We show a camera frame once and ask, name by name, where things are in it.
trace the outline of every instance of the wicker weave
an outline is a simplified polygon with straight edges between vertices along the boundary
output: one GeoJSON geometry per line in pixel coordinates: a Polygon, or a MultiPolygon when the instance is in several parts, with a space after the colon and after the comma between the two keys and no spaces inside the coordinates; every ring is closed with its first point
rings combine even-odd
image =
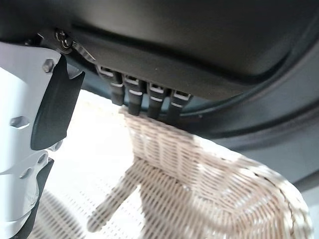
{"type": "Polygon", "coordinates": [[[95,117],[95,135],[116,137],[96,139],[95,149],[108,150],[89,159],[93,166],[78,160],[85,157],[81,145],[70,149],[80,148],[78,156],[73,151],[73,159],[56,162],[59,171],[52,170],[31,239],[312,238],[301,194],[265,165],[164,123],[118,112],[87,92],[80,95],[70,141],[84,134],[87,115],[95,117]],[[100,104],[92,102],[96,98],[100,104]],[[121,178],[109,176],[119,168],[125,171],[121,178]]]}

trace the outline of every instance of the black cover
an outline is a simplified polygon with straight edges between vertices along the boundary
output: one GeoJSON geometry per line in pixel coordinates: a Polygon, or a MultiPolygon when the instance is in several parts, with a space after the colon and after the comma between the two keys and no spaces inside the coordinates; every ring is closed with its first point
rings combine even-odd
{"type": "Polygon", "coordinates": [[[61,55],[34,121],[31,136],[33,150],[46,149],[66,137],[84,75],[82,72],[69,79],[66,59],[61,55]]]}
{"type": "Polygon", "coordinates": [[[11,16],[25,14],[20,26],[0,21],[1,39],[24,32],[31,21],[71,35],[82,26],[217,71],[259,76],[289,53],[319,1],[3,0],[1,7],[11,16]]]}

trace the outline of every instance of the screw head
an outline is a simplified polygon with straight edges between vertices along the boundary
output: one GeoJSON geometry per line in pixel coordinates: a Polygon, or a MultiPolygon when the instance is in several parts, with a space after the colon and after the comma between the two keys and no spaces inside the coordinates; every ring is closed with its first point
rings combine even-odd
{"type": "Polygon", "coordinates": [[[52,59],[46,59],[44,64],[42,65],[42,69],[45,73],[52,72],[54,67],[54,61],[52,59]]]}

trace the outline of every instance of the curved black panel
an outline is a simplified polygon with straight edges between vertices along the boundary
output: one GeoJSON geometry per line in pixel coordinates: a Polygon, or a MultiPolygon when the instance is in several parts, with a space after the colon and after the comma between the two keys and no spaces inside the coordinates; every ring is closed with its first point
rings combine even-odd
{"type": "Polygon", "coordinates": [[[99,65],[147,82],[214,101],[252,88],[252,85],[229,81],[207,69],[150,52],[128,42],[80,30],[74,30],[73,33],[99,65]]]}
{"type": "Polygon", "coordinates": [[[319,6],[317,0],[11,2],[47,27],[99,29],[243,76],[282,60],[319,6]]]}

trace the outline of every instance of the metal screw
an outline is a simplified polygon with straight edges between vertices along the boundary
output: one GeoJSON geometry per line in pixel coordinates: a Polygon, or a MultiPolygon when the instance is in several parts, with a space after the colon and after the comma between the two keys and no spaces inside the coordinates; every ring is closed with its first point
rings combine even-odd
{"type": "Polygon", "coordinates": [[[61,41],[61,45],[64,49],[69,49],[73,45],[73,40],[71,37],[66,37],[63,41],[61,41]]]}
{"type": "Polygon", "coordinates": [[[42,69],[45,73],[52,72],[54,67],[54,61],[52,59],[46,59],[44,64],[42,65],[42,69]]]}

